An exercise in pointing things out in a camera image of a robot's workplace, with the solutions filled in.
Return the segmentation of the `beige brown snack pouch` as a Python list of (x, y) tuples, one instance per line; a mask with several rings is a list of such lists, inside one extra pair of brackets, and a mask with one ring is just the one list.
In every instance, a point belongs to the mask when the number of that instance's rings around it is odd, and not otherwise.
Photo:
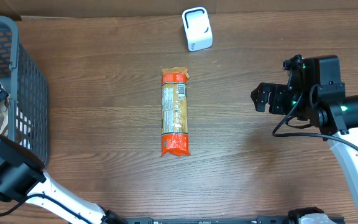
[(0, 134), (7, 137), (8, 135), (8, 117), (10, 94), (8, 94), (4, 86), (0, 82)]

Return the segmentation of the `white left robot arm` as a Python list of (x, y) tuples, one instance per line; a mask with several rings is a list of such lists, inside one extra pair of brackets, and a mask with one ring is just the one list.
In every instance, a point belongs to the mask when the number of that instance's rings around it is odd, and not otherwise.
[(0, 201), (16, 205), (0, 217), (29, 203), (68, 223), (124, 223), (116, 213), (86, 201), (54, 181), (45, 164), (30, 150), (0, 134)]

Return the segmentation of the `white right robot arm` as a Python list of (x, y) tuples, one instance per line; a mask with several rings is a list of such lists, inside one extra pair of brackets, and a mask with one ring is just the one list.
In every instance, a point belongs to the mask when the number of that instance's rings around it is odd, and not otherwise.
[(336, 55), (283, 61), (286, 85), (262, 82), (250, 97), (258, 112), (283, 116), (277, 138), (309, 137), (328, 142), (346, 178), (358, 212), (358, 95), (346, 96)]

